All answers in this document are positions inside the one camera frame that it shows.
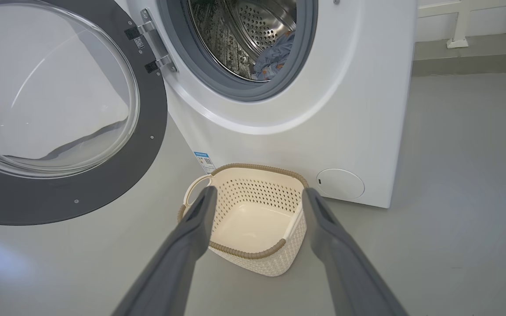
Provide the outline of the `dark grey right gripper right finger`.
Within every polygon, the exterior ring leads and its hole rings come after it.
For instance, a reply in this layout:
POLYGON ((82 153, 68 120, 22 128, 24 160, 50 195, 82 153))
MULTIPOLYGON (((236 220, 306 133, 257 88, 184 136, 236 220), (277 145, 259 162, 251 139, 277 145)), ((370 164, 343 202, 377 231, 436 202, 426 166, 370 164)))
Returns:
POLYGON ((305 188, 302 203, 311 249, 325 266, 336 316, 408 316, 317 190, 305 188))

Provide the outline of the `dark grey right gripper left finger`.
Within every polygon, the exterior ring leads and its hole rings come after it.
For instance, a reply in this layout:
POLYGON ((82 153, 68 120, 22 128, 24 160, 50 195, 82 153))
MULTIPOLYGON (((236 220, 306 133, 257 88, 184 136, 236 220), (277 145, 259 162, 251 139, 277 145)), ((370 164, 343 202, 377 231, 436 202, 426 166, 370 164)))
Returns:
POLYGON ((184 316, 195 263, 208 249, 217 189, 203 188, 111 316, 184 316))

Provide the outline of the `round dark washer door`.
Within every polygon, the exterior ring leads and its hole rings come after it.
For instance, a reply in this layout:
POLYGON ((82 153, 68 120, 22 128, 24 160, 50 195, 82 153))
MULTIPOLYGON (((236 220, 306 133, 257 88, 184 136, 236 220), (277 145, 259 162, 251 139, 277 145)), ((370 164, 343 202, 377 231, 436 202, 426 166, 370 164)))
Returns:
POLYGON ((88 214, 146 174, 167 121, 154 29, 115 0, 0 0, 0 225, 88 214))

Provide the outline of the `blue bear print garment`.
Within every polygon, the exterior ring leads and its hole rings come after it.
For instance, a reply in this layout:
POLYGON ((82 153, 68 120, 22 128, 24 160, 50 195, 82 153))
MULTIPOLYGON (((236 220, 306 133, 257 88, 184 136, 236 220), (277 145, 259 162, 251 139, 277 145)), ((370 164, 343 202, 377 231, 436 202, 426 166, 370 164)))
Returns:
POLYGON ((273 46, 261 52, 253 67, 255 72, 261 72, 261 70, 269 66, 274 66, 274 68, 277 65, 283 66, 293 48, 295 34, 295 31, 285 33, 285 35, 277 39, 273 46))

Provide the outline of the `white front-load washing machine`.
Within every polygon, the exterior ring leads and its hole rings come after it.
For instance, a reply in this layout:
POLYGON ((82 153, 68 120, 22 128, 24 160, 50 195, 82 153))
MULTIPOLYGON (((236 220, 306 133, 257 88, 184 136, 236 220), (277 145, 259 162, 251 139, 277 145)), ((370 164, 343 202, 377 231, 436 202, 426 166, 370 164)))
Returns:
POLYGON ((171 118, 216 168, 267 165, 364 183, 351 202, 389 208, 413 64, 417 0, 116 0, 167 57, 171 118), (268 81, 253 66, 279 37, 293 48, 268 81))

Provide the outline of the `round white filter cover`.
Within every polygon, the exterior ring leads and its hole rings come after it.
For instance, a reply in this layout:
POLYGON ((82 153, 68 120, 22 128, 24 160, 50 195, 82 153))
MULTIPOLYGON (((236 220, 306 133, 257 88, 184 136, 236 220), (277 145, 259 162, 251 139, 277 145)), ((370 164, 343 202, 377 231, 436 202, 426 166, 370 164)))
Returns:
POLYGON ((317 175, 317 182, 321 192, 337 200, 359 198, 365 190, 363 181, 344 169, 325 169, 317 175))

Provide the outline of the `cream perforated laundry basket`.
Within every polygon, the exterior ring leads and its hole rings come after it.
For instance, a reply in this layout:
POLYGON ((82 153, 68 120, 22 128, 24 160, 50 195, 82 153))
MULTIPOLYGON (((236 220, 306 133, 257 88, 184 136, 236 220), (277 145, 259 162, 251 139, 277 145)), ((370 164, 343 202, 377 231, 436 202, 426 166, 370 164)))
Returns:
POLYGON ((185 193, 177 219, 191 207, 199 182, 217 189, 209 249, 252 272, 277 277, 289 270, 307 232, 297 172, 255 164, 228 164, 197 178, 185 193))

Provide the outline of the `blue energy label sticker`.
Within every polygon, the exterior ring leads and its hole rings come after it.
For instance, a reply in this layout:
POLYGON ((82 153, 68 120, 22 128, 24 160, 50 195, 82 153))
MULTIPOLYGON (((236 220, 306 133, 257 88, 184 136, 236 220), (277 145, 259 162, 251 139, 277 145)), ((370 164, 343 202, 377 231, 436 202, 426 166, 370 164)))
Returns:
POLYGON ((194 154, 206 174, 211 174, 217 169, 207 153, 194 152, 194 154))

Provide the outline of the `white metal rack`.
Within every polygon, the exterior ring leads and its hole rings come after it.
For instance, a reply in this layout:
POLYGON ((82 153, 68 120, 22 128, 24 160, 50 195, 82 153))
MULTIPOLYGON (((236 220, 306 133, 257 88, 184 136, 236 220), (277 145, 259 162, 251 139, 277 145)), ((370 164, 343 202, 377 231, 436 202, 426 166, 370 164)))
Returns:
POLYGON ((416 42, 462 47, 472 36, 506 34, 506 0, 417 0, 416 42))

